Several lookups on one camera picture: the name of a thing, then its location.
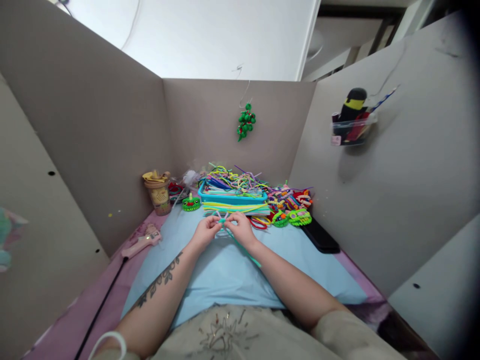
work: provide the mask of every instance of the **black phone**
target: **black phone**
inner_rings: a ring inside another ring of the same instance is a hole
[[[311,223],[301,226],[301,229],[319,252],[323,254],[338,254],[340,252],[339,244],[313,217]]]

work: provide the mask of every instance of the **blue plastic tray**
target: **blue plastic tray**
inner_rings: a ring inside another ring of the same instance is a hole
[[[206,194],[204,193],[205,182],[202,182],[200,188],[198,189],[198,195],[200,195],[201,202],[213,202],[213,203],[223,203],[229,205],[257,205],[263,204],[267,200],[267,193],[263,193],[261,197],[250,197],[250,196],[223,196],[215,194]]]

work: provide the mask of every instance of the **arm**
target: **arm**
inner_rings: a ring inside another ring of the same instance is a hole
[[[230,215],[225,227],[261,264],[260,269],[273,290],[305,329],[313,329],[320,318],[331,311],[349,311],[310,276],[263,245],[255,237],[244,214],[236,212]]]
[[[123,336],[129,352],[144,359],[160,347],[200,254],[222,228],[222,224],[216,223],[218,220],[217,216],[209,216],[200,221],[188,245],[150,284],[118,324],[115,331]],[[109,338],[99,352],[117,347],[117,341]]]

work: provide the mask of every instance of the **tan tumbler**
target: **tan tumbler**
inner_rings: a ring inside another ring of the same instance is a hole
[[[172,204],[170,204],[170,173],[164,172],[161,176],[158,176],[157,171],[143,175],[145,179],[145,187],[150,194],[151,203],[155,209],[155,214],[158,216],[165,216],[172,211]]]

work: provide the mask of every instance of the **hand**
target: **hand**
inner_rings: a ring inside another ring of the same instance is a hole
[[[252,231],[252,225],[250,224],[249,218],[241,212],[231,214],[226,219],[224,225],[232,232],[235,239],[247,250],[259,241]]]
[[[190,243],[198,246],[203,252],[222,228],[222,224],[217,223],[219,220],[218,216],[209,216],[202,219],[198,223]]]

